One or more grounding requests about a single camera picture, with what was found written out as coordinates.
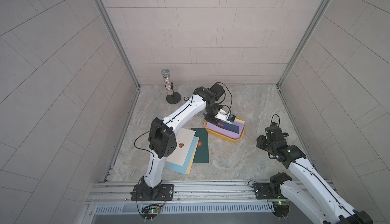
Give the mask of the rhinestone microphone on black stand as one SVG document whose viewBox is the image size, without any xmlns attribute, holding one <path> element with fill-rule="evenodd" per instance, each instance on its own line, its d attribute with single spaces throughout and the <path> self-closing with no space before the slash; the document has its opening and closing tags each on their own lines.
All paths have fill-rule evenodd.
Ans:
<svg viewBox="0 0 390 224">
<path fill-rule="evenodd" d="M 180 93 L 174 91 L 174 85 L 170 79 L 170 70 L 162 69 L 161 75 L 163 76 L 166 91 L 167 91 L 166 101 L 169 104 L 179 103 L 181 100 L 181 95 Z"/>
</svg>

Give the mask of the dark green envelope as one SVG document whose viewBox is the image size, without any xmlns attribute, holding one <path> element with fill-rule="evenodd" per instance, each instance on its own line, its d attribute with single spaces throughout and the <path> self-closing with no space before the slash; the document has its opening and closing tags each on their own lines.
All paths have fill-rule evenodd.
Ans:
<svg viewBox="0 0 390 224">
<path fill-rule="evenodd" d="M 208 133 L 205 128 L 191 128 L 195 131 L 195 137 L 198 137 L 198 145 L 194 156 L 194 164 L 209 163 L 209 141 Z"/>
</svg>

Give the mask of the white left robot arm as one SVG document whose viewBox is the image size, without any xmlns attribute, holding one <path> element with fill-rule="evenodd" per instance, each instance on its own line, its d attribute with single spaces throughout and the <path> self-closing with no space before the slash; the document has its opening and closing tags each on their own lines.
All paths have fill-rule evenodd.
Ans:
<svg viewBox="0 0 390 224">
<path fill-rule="evenodd" d="M 155 118 L 150 127 L 148 141 L 151 153 L 146 174 L 140 179 L 142 192 L 150 198 L 158 195 L 162 183 L 162 172 L 167 157 L 177 147 L 178 131 L 195 115 L 206 111 L 205 120 L 212 124 L 221 121 L 231 123 L 235 116 L 223 111 L 223 105 L 218 102 L 225 95 L 221 83 L 215 83 L 211 88 L 198 87 L 189 100 L 175 112 L 163 119 Z"/>
</svg>

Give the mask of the beige tan envelope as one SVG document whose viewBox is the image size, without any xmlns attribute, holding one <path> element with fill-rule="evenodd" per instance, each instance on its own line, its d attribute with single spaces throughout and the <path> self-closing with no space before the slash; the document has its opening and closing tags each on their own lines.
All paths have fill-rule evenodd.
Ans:
<svg viewBox="0 0 390 224">
<path fill-rule="evenodd" d="M 195 158 L 195 154 L 196 154 L 197 148 L 198 148 L 198 143 L 197 143 L 196 146 L 195 146 L 195 149 L 194 149 L 194 151 L 193 151 L 192 157 L 191 157 L 191 159 L 190 159 L 190 163 L 189 163 L 189 165 L 188 165 L 188 167 L 187 167 L 187 170 L 186 170 L 186 172 L 185 172 L 186 175 L 189 175 L 190 172 L 191 172 L 191 169 L 192 169 L 192 165 L 193 165 L 193 161 L 194 161 L 194 158 Z"/>
</svg>

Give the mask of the cream white envelope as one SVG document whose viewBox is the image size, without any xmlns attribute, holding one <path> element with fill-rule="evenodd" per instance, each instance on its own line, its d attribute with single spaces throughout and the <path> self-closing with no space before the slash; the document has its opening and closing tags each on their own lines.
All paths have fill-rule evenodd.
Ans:
<svg viewBox="0 0 390 224">
<path fill-rule="evenodd" d="M 195 131 L 181 128 L 176 135 L 177 147 L 173 153 L 167 157 L 167 162 L 183 166 L 194 136 Z"/>
</svg>

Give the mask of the left green circuit board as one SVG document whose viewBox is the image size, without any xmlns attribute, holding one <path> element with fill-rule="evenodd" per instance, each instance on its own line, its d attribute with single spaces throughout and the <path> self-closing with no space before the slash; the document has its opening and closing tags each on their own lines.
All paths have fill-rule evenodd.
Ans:
<svg viewBox="0 0 390 224">
<path fill-rule="evenodd" d="M 142 208 L 141 210 L 141 217 L 146 222 L 147 220 L 150 220 L 151 222 L 161 213 L 163 206 L 152 204 L 147 205 Z"/>
</svg>

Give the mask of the right green circuit board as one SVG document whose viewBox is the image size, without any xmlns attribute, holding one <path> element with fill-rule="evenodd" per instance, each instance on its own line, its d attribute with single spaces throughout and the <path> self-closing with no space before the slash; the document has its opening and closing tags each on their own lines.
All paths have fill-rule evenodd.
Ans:
<svg viewBox="0 0 390 224">
<path fill-rule="evenodd" d="M 287 201 L 272 202 L 273 214 L 278 218 L 286 219 L 289 214 L 289 203 Z"/>
</svg>

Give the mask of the green circuit board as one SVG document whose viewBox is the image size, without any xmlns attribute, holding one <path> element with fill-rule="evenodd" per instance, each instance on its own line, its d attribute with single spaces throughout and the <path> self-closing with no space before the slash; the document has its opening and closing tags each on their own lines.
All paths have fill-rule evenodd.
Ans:
<svg viewBox="0 0 390 224">
<path fill-rule="evenodd" d="M 150 220 L 151 222 L 161 213 L 163 206 L 152 204 L 147 205 L 142 208 L 141 210 L 141 217 L 146 222 L 147 220 Z"/>
<path fill-rule="evenodd" d="M 287 201 L 272 202 L 273 214 L 278 218 L 286 219 L 289 214 L 289 203 Z"/>
</svg>

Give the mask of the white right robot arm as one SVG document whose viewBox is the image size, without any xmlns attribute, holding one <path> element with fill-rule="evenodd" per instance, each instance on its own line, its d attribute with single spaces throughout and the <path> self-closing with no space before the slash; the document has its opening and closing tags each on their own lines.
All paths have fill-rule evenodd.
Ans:
<svg viewBox="0 0 390 224">
<path fill-rule="evenodd" d="M 286 173 L 270 178 L 269 196 L 292 201 L 315 224 L 371 224 L 365 211 L 357 211 L 319 175 L 303 151 L 288 145 L 278 123 L 272 122 L 265 135 L 257 138 L 257 148 L 268 153 L 269 159 L 281 162 L 306 187 L 304 192 Z"/>
</svg>

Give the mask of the navy blue envelope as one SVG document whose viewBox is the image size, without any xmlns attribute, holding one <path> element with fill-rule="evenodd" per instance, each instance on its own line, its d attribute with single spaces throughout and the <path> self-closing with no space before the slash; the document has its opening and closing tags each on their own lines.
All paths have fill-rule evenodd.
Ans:
<svg viewBox="0 0 390 224">
<path fill-rule="evenodd" d="M 242 133 L 245 123 L 235 120 L 232 124 L 228 121 L 223 121 L 217 117 L 212 117 L 208 114 L 203 113 L 206 120 L 206 127 L 220 133 Z"/>
</svg>

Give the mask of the light blue envelope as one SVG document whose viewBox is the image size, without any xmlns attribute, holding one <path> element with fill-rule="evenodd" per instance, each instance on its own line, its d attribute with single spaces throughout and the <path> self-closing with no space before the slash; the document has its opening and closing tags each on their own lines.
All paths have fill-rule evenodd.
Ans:
<svg viewBox="0 0 390 224">
<path fill-rule="evenodd" d="M 177 165 L 174 163 L 168 163 L 167 168 L 169 170 L 175 171 L 175 172 L 180 173 L 180 174 L 188 174 L 187 170 L 192 165 L 192 162 L 194 160 L 195 153 L 196 153 L 197 146 L 198 146 L 198 141 L 199 141 L 199 137 L 193 138 L 192 144 L 190 146 L 190 150 L 185 158 L 183 166 L 180 166 L 180 165 Z"/>
</svg>

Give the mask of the metal base rail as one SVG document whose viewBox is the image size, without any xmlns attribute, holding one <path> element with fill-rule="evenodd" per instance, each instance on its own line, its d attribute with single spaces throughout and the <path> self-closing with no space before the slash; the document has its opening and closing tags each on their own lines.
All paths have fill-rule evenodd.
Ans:
<svg viewBox="0 0 390 224">
<path fill-rule="evenodd" d="M 272 213 L 272 202 L 292 201 L 271 198 L 269 184 L 254 181 L 171 181 L 163 184 L 151 199 L 133 182 L 94 184 L 78 219 L 91 223 L 98 215 L 141 217 L 147 205 L 162 205 L 162 214 Z"/>
</svg>

